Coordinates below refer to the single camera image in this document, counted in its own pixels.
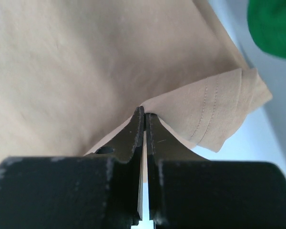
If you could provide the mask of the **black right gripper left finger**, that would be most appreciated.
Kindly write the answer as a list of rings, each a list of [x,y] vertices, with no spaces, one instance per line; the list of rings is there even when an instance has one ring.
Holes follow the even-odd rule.
[[[129,229],[142,219],[144,109],[95,153],[0,163],[0,229]]]

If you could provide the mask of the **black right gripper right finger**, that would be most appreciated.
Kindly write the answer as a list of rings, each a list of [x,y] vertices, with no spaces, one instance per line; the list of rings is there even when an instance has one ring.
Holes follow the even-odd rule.
[[[286,229],[286,178],[268,162],[210,161],[146,114],[149,216],[156,229]]]

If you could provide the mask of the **beige t shirt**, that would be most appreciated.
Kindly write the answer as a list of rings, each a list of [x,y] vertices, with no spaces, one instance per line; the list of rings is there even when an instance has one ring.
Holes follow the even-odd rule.
[[[271,98],[205,0],[0,0],[0,162],[81,156],[140,105],[218,152]]]

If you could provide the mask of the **green t shirt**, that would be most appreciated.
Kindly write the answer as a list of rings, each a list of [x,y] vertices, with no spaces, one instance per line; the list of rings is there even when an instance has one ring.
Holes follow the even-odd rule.
[[[250,0],[247,24],[259,49],[286,59],[286,0]]]

